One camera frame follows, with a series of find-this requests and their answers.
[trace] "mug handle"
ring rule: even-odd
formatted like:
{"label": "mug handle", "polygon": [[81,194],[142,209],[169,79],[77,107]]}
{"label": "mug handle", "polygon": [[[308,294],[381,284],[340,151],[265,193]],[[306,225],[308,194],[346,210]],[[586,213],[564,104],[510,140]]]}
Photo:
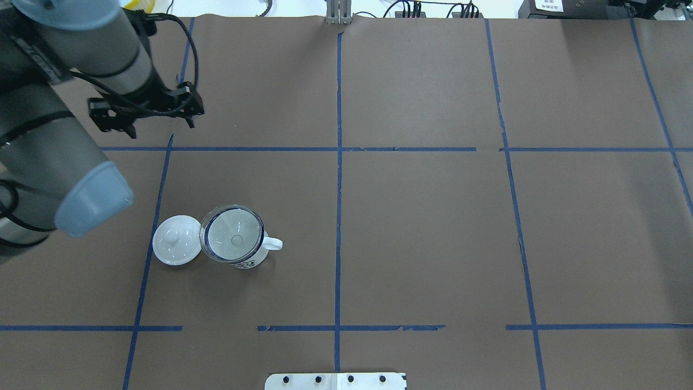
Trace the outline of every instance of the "mug handle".
{"label": "mug handle", "polygon": [[278,251],[284,246],[284,243],[280,239],[265,237],[263,239],[262,247],[268,249],[269,251]]}

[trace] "mug rim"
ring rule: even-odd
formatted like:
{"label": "mug rim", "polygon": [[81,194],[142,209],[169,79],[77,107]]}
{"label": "mug rim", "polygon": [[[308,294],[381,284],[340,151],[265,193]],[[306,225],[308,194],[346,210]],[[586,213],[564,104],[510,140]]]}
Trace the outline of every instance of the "mug rim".
{"label": "mug rim", "polygon": [[[260,238],[255,243],[253,249],[246,253],[244,256],[238,258],[237,260],[231,260],[219,256],[213,250],[211,250],[211,247],[209,245],[209,228],[211,227],[214,220],[217,219],[217,217],[230,210],[243,210],[249,212],[253,215],[253,217],[255,217],[255,219],[257,219],[258,223],[260,224]],[[218,262],[227,264],[240,264],[248,260],[249,258],[255,256],[255,254],[258,253],[258,251],[260,250],[260,247],[262,247],[263,241],[265,239],[265,224],[262,222],[262,218],[260,218],[260,216],[257,215],[255,211],[250,209],[250,207],[247,207],[246,205],[241,205],[239,203],[225,203],[223,205],[219,205],[213,208],[212,211],[208,212],[207,215],[204,216],[202,223],[200,224],[200,227],[200,243],[202,245],[202,250],[204,251],[204,254]]]}

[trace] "gray robot arm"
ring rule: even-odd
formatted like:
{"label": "gray robot arm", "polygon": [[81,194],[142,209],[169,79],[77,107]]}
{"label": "gray robot arm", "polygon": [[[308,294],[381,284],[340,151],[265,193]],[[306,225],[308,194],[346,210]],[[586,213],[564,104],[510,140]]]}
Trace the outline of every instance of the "gray robot arm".
{"label": "gray robot arm", "polygon": [[117,0],[0,0],[0,25],[0,256],[11,256],[56,228],[79,237],[134,199],[49,83],[77,69],[100,85],[102,98],[89,102],[97,126],[131,137],[135,119],[183,117],[192,127],[204,111],[193,85],[166,88]]}

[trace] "label sticker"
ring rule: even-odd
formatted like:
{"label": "label sticker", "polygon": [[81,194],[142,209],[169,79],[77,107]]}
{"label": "label sticker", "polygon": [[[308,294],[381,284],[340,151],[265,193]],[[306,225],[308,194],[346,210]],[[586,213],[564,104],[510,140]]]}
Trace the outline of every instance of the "label sticker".
{"label": "label sticker", "polygon": [[538,10],[550,12],[563,12],[563,0],[534,0]]}

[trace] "white lid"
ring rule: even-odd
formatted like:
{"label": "white lid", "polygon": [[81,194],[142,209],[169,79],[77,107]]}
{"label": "white lid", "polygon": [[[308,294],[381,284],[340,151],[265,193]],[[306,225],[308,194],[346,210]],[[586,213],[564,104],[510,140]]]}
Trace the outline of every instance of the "white lid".
{"label": "white lid", "polygon": [[164,264],[186,264],[202,249],[200,222],[187,215],[176,215],[165,220],[154,232],[152,248]]}

